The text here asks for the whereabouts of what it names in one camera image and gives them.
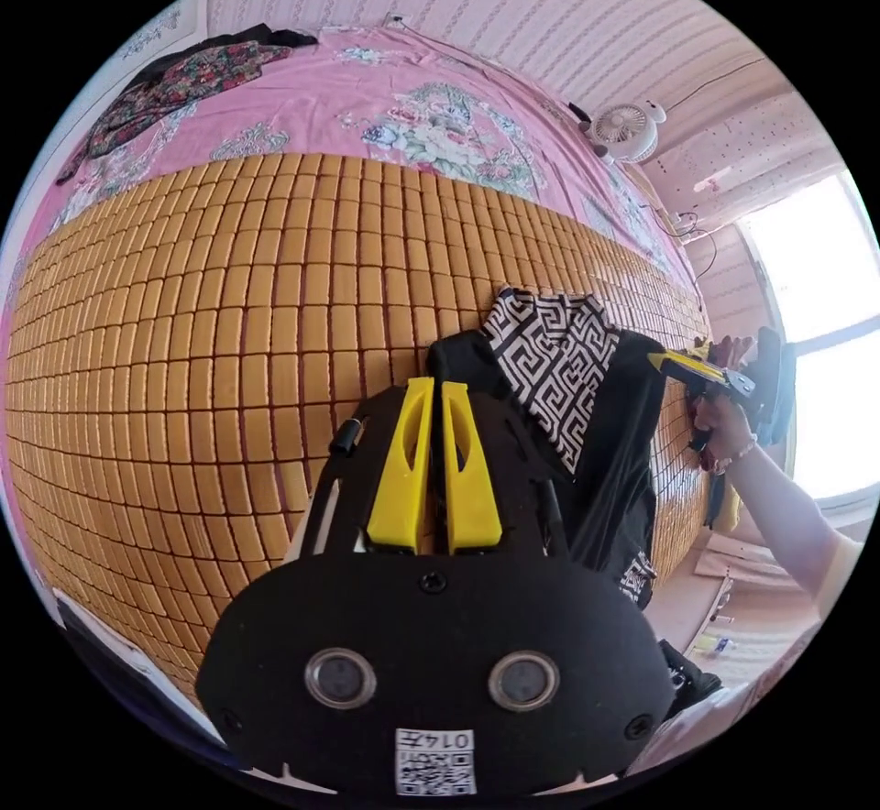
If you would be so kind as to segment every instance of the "white fan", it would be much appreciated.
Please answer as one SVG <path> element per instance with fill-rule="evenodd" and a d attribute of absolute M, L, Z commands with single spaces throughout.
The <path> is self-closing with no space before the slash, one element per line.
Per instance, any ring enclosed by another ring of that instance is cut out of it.
<path fill-rule="evenodd" d="M 616 104 L 580 129 L 605 162 L 641 162 L 656 150 L 657 124 L 665 120 L 666 111 L 654 102 Z"/>

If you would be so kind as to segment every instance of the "hand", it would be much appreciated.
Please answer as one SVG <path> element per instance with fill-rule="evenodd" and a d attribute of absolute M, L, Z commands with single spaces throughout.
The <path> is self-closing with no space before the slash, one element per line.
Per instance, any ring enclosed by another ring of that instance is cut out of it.
<path fill-rule="evenodd" d="M 716 459 L 732 458 L 752 440 L 752 429 L 743 408 L 727 395 L 719 395 L 714 400 L 700 398 L 694 428 L 701 432 L 712 431 L 709 448 Z"/>

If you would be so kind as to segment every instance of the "sunlight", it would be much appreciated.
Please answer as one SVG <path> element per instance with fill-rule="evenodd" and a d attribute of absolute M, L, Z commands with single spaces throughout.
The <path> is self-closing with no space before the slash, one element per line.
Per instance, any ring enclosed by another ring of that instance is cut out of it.
<path fill-rule="evenodd" d="M 789 343 L 880 316 L 880 252 L 849 172 L 743 222 Z M 814 498 L 880 482 L 880 332 L 797 359 L 794 478 Z M 857 393 L 858 400 L 847 400 Z"/>

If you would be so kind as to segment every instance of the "bamboo mat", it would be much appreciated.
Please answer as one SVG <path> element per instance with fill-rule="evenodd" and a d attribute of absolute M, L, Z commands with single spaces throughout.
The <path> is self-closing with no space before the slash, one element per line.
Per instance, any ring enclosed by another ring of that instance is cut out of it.
<path fill-rule="evenodd" d="M 335 426 L 478 326 L 505 283 L 591 291 L 673 348 L 708 330 L 695 294 L 577 222 L 376 161 L 216 162 L 84 212 L 31 258 L 8 357 L 12 479 L 49 580 L 193 696 L 218 615 L 281 560 Z M 670 383 L 661 580 L 704 513 L 688 432 Z"/>

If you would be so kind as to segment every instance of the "qr code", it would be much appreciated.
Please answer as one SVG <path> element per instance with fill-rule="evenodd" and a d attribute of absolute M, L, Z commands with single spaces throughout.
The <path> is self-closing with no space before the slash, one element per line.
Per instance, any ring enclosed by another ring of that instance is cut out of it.
<path fill-rule="evenodd" d="M 473 731 L 398 730 L 397 794 L 476 794 Z"/>

